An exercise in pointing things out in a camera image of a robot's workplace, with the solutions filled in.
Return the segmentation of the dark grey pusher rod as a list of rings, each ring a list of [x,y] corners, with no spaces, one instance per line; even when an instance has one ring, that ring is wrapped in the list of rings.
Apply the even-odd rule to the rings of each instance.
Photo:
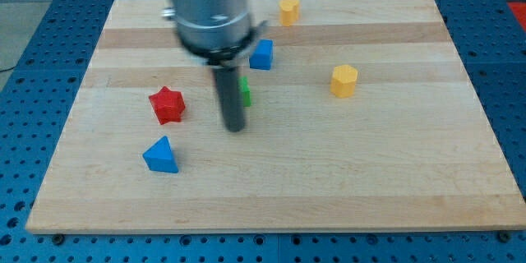
[[[246,126],[239,70],[213,66],[212,73],[224,126],[229,132],[239,132]]]

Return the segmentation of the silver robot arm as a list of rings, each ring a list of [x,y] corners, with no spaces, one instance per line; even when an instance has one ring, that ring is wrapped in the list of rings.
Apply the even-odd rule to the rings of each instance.
[[[182,46],[210,67],[225,128],[246,126],[239,85],[242,60],[256,49],[266,28],[252,22],[249,0],[170,0]]]

